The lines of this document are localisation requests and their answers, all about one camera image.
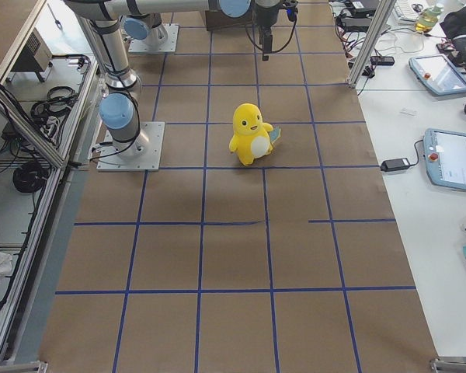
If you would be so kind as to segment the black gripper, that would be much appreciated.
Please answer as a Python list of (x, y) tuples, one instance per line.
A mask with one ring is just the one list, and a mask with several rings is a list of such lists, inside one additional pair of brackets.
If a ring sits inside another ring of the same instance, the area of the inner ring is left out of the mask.
[(268, 61), (273, 53), (273, 35), (270, 27), (276, 24), (279, 9), (279, 0), (254, 1), (254, 20), (256, 25), (259, 26), (262, 61)]

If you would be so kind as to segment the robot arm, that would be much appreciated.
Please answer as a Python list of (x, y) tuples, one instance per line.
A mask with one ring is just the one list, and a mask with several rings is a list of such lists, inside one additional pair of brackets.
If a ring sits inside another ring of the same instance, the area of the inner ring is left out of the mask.
[(163, 44), (168, 39), (167, 31), (162, 25), (160, 13), (126, 16), (123, 21), (123, 28), (127, 35), (135, 40), (142, 40), (148, 45)]
[(161, 29), (162, 13), (167, 12), (221, 12), (229, 18), (240, 18), (249, 10), (259, 29), (259, 40), (263, 54), (273, 52), (272, 27), (282, 9), (281, 1), (66, 1), (74, 14), (88, 23), (84, 34), (97, 55), (97, 61), (104, 65), (106, 84), (115, 90), (133, 87), (137, 81), (131, 69), (126, 47), (123, 45), (121, 20), (135, 21), (138, 29), (143, 25), (155, 37)]

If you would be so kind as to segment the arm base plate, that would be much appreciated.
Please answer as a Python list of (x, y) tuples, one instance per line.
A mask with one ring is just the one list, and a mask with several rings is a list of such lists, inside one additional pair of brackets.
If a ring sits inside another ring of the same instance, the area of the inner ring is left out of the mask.
[(126, 145), (113, 142), (106, 130), (104, 141), (111, 145), (101, 149), (97, 159), (97, 170), (100, 172), (139, 172), (158, 171), (162, 153), (165, 123), (161, 121), (141, 122), (141, 132), (136, 141), (123, 152)]
[(130, 54), (165, 54), (175, 53), (179, 34), (179, 25), (164, 23), (155, 28), (146, 24), (127, 24), (124, 27), (131, 42)]

